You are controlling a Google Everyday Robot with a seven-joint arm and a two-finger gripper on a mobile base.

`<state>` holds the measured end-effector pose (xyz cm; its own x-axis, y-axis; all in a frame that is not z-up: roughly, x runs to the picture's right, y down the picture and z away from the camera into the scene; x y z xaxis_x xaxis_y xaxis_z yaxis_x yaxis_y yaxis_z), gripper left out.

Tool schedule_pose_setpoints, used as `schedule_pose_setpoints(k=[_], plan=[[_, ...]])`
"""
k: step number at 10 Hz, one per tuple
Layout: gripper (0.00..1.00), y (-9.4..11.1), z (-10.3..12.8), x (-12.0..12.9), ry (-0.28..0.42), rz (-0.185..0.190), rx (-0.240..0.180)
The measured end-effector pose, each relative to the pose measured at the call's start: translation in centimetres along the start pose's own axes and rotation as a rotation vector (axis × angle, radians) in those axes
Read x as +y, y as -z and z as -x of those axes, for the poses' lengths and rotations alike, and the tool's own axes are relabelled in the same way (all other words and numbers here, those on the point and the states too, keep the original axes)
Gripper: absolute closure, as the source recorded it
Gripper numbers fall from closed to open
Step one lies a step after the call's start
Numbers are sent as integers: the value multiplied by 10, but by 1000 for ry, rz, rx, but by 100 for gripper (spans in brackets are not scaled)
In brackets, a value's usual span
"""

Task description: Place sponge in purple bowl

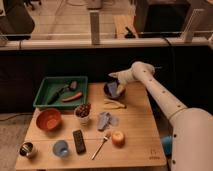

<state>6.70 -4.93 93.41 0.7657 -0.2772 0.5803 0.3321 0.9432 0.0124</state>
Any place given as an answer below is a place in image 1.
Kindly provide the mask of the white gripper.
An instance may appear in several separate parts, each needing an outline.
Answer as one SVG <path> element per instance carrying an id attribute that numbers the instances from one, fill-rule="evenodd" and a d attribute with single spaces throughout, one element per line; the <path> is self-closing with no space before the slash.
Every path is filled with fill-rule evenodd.
<path id="1" fill-rule="evenodd" d="M 124 85 L 134 81 L 134 76 L 130 69 L 112 72 L 109 73 L 109 76 L 112 78 L 116 78 L 120 83 L 116 91 L 118 95 L 122 95 L 125 92 L 126 88 Z"/>

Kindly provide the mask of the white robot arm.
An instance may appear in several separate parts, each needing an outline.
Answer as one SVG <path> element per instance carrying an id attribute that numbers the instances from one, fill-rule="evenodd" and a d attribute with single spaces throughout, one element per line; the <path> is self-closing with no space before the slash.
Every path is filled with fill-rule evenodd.
<path id="1" fill-rule="evenodd" d="M 213 115 L 188 108 L 154 78 L 155 68 L 134 62 L 129 69 L 112 72 L 118 93 L 128 83 L 140 81 L 151 94 L 173 128 L 171 171 L 213 171 Z"/>

